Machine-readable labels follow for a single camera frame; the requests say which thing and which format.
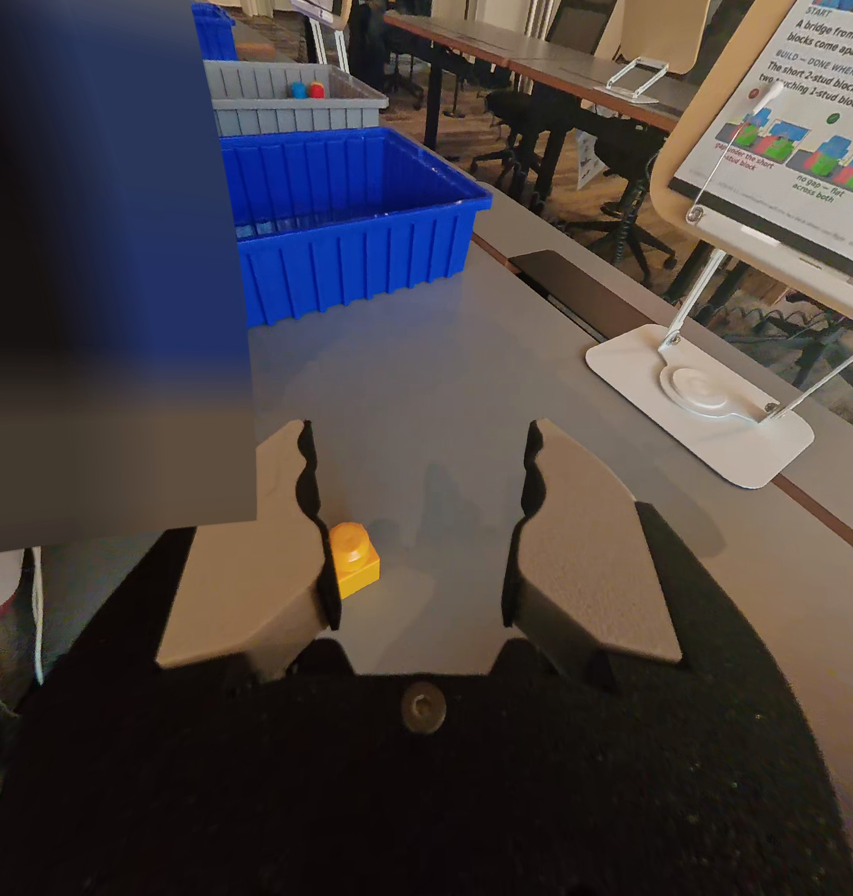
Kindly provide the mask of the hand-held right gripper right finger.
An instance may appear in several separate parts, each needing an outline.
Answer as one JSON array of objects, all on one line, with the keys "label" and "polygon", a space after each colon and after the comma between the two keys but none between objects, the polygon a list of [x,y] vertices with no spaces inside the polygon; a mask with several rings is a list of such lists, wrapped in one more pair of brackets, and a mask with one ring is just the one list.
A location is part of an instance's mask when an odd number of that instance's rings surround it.
[{"label": "hand-held right gripper right finger", "polygon": [[502,621],[565,678],[602,656],[683,660],[638,503],[611,468],[549,419],[529,424],[522,518],[511,534]]}]

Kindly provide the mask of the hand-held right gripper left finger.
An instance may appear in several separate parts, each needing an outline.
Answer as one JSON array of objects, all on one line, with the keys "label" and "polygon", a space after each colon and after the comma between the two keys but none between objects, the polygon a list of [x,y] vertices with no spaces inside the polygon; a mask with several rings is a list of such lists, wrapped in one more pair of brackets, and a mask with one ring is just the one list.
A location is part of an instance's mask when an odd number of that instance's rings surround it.
[{"label": "hand-held right gripper left finger", "polygon": [[196,529],[156,655],[163,669],[240,656],[262,681],[341,621],[309,420],[256,450],[257,516]]}]

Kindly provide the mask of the yellow one-stud mega block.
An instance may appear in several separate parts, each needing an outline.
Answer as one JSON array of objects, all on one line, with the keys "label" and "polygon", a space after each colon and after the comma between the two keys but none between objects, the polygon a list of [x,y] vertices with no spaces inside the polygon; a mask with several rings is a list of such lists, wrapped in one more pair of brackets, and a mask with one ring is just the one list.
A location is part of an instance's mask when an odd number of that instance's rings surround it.
[{"label": "yellow one-stud mega block", "polygon": [[362,524],[352,521],[338,524],[330,531],[330,545],[341,599],[379,580],[381,561]]}]

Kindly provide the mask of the large blue plastic bin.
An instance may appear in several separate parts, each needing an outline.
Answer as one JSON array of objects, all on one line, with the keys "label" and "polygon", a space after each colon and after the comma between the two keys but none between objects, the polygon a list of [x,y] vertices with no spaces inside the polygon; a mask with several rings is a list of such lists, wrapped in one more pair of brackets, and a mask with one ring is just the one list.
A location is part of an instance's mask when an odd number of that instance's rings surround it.
[{"label": "large blue plastic bin", "polygon": [[376,127],[220,139],[249,329],[461,273],[491,191]]}]

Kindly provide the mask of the black office chair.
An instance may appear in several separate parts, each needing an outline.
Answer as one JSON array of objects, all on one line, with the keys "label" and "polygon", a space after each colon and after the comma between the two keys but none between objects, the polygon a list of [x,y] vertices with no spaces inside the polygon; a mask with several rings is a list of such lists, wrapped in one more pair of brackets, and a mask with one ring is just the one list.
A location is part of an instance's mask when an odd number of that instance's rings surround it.
[{"label": "black office chair", "polygon": [[501,173],[495,185],[500,186],[511,173],[509,195],[520,199],[529,173],[534,170],[536,184],[529,209],[541,217],[567,135],[587,137],[593,140],[592,151],[605,166],[605,173],[625,180],[622,196],[616,203],[602,207],[605,218],[566,220],[548,216],[545,220],[570,238],[599,233],[586,246],[613,265],[621,263],[625,253],[630,252],[641,268],[645,286],[652,284],[645,245],[664,253],[666,270],[676,266],[675,250],[638,223],[649,194],[650,175],[667,132],[634,118],[609,114],[585,98],[541,83],[535,84],[530,94],[511,88],[492,91],[486,96],[486,110],[501,125],[509,127],[508,140],[502,151],[475,156],[469,165],[470,174],[477,173],[481,162],[500,161]]}]

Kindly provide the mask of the grey plastic bin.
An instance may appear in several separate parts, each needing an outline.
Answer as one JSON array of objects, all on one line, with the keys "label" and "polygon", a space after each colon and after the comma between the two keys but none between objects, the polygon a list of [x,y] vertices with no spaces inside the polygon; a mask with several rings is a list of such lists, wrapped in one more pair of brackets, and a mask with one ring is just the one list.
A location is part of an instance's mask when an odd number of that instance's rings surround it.
[{"label": "grey plastic bin", "polygon": [[[218,136],[378,127],[388,98],[331,64],[203,62]],[[324,84],[324,99],[293,99],[290,84]]]}]

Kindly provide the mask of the white background document stand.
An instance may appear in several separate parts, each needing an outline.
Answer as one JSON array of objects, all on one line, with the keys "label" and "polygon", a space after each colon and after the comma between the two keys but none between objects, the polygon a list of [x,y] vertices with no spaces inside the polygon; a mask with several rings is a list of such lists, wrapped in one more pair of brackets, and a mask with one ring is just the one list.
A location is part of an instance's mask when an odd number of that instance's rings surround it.
[{"label": "white background document stand", "polygon": [[710,1],[625,1],[618,56],[625,64],[602,91],[637,104],[667,75],[687,74],[700,55]]}]

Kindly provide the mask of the brown-edged background table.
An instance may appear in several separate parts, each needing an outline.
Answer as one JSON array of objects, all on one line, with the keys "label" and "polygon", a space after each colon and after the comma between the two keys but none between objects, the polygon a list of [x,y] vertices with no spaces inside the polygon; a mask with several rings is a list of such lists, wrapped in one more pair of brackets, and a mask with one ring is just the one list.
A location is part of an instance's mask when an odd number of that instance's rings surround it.
[{"label": "brown-edged background table", "polygon": [[479,21],[443,20],[393,12],[387,13],[384,21],[387,26],[425,39],[432,46],[428,54],[430,75],[422,140],[432,151],[436,148],[442,111],[443,73],[457,73],[465,56],[497,64],[535,83],[622,113],[667,133],[675,129],[698,91],[696,86],[666,74],[650,84],[644,95],[633,98],[607,90],[607,82],[624,70],[623,65],[614,61]]}]

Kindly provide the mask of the printed instruction sheet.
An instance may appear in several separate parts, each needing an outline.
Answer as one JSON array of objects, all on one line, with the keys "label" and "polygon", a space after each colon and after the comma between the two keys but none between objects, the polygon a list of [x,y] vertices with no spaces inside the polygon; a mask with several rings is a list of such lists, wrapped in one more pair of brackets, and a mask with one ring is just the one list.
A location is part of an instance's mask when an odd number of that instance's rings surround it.
[{"label": "printed instruction sheet", "polygon": [[853,1],[795,2],[671,187],[786,205],[853,199]]}]

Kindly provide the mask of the small blue plastic bin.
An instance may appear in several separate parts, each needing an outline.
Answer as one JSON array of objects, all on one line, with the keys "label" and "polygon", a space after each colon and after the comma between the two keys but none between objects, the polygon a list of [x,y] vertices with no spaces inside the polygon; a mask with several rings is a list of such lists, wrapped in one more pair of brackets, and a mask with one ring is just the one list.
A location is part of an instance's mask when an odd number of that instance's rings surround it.
[{"label": "small blue plastic bin", "polygon": [[208,2],[191,2],[197,39],[204,60],[237,61],[233,37],[234,20],[219,6]]}]

